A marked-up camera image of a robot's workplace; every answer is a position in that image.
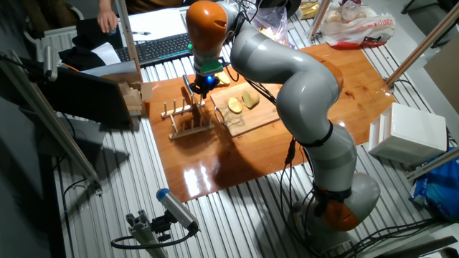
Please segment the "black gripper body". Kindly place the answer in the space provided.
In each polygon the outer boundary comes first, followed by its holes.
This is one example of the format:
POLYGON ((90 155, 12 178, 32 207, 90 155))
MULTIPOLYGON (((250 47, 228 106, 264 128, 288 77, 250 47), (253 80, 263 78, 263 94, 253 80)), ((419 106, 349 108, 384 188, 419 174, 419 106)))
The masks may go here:
POLYGON ((191 89, 214 89, 219 84, 219 78, 213 75, 196 74, 194 81, 190 84, 191 89))

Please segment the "person's bare hand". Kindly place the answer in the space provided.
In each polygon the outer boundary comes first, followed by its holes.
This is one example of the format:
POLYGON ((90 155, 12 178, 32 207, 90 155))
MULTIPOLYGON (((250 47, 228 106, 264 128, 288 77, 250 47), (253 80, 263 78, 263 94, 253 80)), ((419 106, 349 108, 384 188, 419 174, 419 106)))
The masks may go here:
POLYGON ((106 34, 111 34, 117 29, 118 18, 111 8, 99 11, 98 25, 101 31, 106 34))

